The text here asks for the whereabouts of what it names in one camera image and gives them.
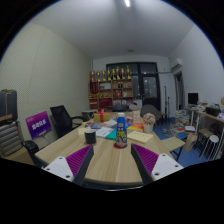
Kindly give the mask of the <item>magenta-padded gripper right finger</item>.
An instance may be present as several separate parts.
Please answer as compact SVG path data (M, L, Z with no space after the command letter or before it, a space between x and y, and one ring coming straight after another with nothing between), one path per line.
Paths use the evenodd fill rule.
M182 166L168 154L158 155L137 144L131 144L131 154L137 164L144 185L182 169Z

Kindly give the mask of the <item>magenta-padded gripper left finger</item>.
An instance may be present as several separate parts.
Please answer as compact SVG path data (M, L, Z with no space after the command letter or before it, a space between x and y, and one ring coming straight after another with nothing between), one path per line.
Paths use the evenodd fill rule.
M93 146L88 145L68 157L57 157L44 170L81 186L93 155Z

